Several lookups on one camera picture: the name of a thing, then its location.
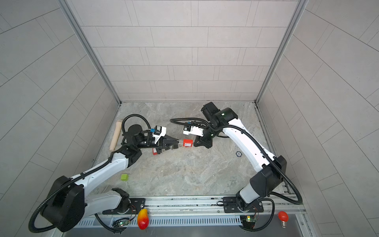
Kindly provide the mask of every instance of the red box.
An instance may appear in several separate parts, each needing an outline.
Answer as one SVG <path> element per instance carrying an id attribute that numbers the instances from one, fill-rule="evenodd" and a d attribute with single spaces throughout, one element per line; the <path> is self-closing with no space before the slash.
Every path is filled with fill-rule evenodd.
<path id="1" fill-rule="evenodd" d="M 184 139 L 183 140 L 183 146 L 192 147 L 192 145 L 193 145 L 193 140 L 191 140 L 191 139 Z"/>

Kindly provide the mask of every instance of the green block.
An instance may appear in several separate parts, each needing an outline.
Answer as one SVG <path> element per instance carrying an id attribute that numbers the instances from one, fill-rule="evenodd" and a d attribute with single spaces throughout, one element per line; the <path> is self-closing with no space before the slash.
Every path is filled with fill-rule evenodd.
<path id="1" fill-rule="evenodd" d="M 121 175 L 121 180 L 122 181 L 128 181 L 128 179 L 129 179 L 129 175 L 128 174 L 122 174 Z"/>

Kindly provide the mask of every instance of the black cable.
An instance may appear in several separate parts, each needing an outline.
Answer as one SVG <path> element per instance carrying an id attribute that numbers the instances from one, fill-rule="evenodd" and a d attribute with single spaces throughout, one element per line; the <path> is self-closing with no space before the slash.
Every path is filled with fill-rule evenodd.
<path id="1" fill-rule="evenodd" d="M 42 232 L 45 232 L 45 231 L 49 231 L 51 229 L 54 229 L 55 226 L 54 225 L 51 225 L 51 226 L 48 226 L 48 227 L 44 227 L 44 228 L 37 228 L 35 225 L 34 225 L 34 222 L 36 221 L 36 218 L 39 214 L 39 212 L 41 211 L 41 209 L 47 205 L 47 203 L 53 198 L 55 197 L 60 191 L 62 191 L 63 189 L 67 188 L 68 186 L 70 186 L 71 184 L 79 181 L 80 179 L 92 174 L 92 173 L 95 173 L 96 171 L 104 168 L 107 164 L 109 164 L 111 161 L 112 161 L 112 158 L 113 158 L 113 154 L 114 153 L 117 153 L 117 152 L 120 152 L 122 151 L 122 149 L 124 149 L 124 146 L 121 146 L 121 148 L 119 148 L 118 150 L 116 151 L 113 151 L 111 152 L 111 155 L 108 157 L 108 160 L 102 164 L 101 166 L 93 169 L 93 170 L 90 170 L 88 171 L 87 173 L 84 173 L 70 181 L 68 181 L 67 183 L 63 184 L 60 188 L 58 188 L 57 190 L 55 190 L 52 194 L 50 194 L 44 201 L 41 202 L 41 204 L 37 207 L 37 209 L 33 212 L 33 214 L 31 215 L 30 217 L 30 220 L 29 220 L 29 224 L 28 224 L 28 228 L 29 228 L 29 231 L 32 232 L 32 233 L 42 233 Z"/>
<path id="2" fill-rule="evenodd" d="M 245 231 L 250 231 L 250 232 L 261 231 L 264 228 L 266 228 L 270 224 L 270 222 L 273 220 L 273 218 L 274 218 L 274 212 L 275 212 L 275 203 L 274 203 L 274 201 L 272 199 L 269 199 L 269 198 L 261 198 L 259 200 L 260 201 L 270 201 L 273 204 L 273 209 L 271 210 L 270 218 L 268 219 L 268 221 L 264 225 L 262 225 L 261 227 L 258 227 L 256 229 L 247 229 L 245 227 L 239 226 L 241 229 L 243 229 Z"/>

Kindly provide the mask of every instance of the marble floor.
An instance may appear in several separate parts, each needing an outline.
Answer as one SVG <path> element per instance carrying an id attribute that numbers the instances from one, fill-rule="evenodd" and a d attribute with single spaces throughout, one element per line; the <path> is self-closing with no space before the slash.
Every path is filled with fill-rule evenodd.
<path id="1" fill-rule="evenodd" d="M 140 114 L 149 121 L 151 127 L 167 127 L 167 135 L 183 140 L 183 127 L 170 123 L 169 120 L 183 117 L 204 118 L 200 111 L 203 104 L 205 103 L 123 103 L 116 120 L 129 114 Z M 254 103 L 215 102 L 215 105 L 219 109 L 229 107 L 236 112 L 249 132 L 267 148 Z M 133 124 L 140 124 L 143 129 L 147 129 L 140 118 L 130 118 L 125 124 L 126 130 Z M 114 129 L 115 124 L 105 139 L 96 164 L 108 158 Z M 194 139 L 195 136 L 189 135 L 187 138 Z M 116 148 L 121 146 L 121 139 L 120 134 Z M 113 175 L 92 193 L 102 193 L 119 187 L 131 196 L 234 195 L 256 173 L 245 155 L 236 156 L 238 150 L 231 139 L 218 137 L 213 139 L 213 147 L 210 149 L 180 147 L 154 156 L 151 149 L 142 149 L 143 154 L 134 165 Z M 125 173 L 129 175 L 129 180 L 121 181 L 121 174 Z"/>

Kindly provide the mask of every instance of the red light bulb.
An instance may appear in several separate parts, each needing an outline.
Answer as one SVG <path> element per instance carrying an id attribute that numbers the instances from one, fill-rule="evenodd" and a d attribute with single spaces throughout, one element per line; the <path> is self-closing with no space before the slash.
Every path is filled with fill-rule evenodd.
<path id="1" fill-rule="evenodd" d="M 278 213 L 279 220 L 282 222 L 282 227 L 286 228 L 287 227 L 287 221 L 288 221 L 288 215 L 287 213 L 280 211 Z"/>

